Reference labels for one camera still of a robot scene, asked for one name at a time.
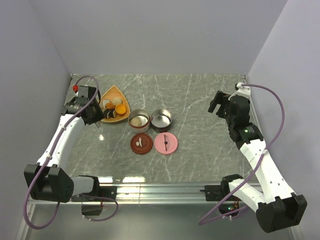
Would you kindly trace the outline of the fried chicken piece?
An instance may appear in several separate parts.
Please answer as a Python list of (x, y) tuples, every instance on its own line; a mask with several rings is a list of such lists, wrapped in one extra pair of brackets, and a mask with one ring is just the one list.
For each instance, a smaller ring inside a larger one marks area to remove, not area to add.
[(115, 108), (116, 108), (116, 106), (112, 102), (108, 102), (105, 104), (106, 110), (111, 110), (111, 109), (115, 109)]

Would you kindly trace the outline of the steamed bun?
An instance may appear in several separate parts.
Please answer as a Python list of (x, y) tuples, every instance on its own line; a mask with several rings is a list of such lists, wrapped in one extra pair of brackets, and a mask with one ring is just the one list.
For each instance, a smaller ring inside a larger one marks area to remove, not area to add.
[(142, 121), (139, 117), (134, 117), (130, 120), (130, 123), (135, 127), (140, 127), (142, 125)]
[(111, 102), (113, 105), (117, 106), (117, 105), (122, 104), (123, 100), (121, 97), (114, 97)]

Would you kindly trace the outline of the orange egg tart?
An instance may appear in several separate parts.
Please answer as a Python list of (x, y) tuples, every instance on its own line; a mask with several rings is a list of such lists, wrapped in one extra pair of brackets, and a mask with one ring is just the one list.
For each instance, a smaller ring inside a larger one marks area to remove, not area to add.
[(127, 112), (127, 108), (124, 104), (118, 104), (115, 106), (115, 111), (118, 115), (124, 115)]

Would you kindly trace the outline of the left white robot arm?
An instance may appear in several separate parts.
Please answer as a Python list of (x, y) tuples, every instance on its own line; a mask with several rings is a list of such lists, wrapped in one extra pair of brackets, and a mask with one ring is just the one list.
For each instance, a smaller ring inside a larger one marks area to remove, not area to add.
[(63, 106), (58, 128), (49, 146), (36, 164), (29, 164), (24, 169), (28, 198), (67, 203), (75, 195), (83, 194), (89, 201), (100, 197), (97, 177), (70, 177), (64, 170), (84, 127), (104, 118), (99, 106), (100, 98), (97, 88), (81, 85), (77, 95)]

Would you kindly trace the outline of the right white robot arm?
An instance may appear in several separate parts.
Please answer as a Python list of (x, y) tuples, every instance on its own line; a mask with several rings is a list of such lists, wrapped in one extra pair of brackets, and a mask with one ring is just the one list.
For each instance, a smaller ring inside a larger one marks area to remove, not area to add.
[(275, 165), (259, 128), (250, 121), (250, 92), (238, 90), (230, 95), (218, 91), (208, 112), (225, 119), (231, 140), (252, 167), (262, 191), (256, 190), (238, 174), (223, 177), (219, 202), (234, 197), (255, 212), (257, 222), (266, 233), (297, 226), (307, 208), (306, 198), (288, 185)]

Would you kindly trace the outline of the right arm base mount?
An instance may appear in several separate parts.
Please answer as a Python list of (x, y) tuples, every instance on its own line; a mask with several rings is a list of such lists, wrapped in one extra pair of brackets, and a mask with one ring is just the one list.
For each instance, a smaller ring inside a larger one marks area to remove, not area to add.
[[(228, 194), (228, 192), (221, 185), (216, 184), (205, 185), (203, 189), (200, 189), (199, 191), (204, 193), (206, 202), (219, 203)], [(246, 205), (240, 207), (240, 199), (233, 195), (230, 196), (226, 201), (231, 203), (224, 202), (217, 208), (220, 216), (212, 219), (203, 217), (200, 219), (199, 224), (203, 225), (204, 223), (209, 223), (217, 219), (228, 219), (229, 221), (232, 221), (233, 219), (242, 216), (249, 209), (249, 207)]]

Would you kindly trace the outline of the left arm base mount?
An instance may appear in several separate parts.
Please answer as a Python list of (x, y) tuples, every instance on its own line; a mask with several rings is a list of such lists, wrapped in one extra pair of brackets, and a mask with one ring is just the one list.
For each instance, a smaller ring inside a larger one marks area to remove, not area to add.
[(87, 219), (111, 218), (118, 211), (116, 186), (100, 186), (96, 193), (82, 193), (71, 197), (71, 202), (79, 203), (81, 214)]

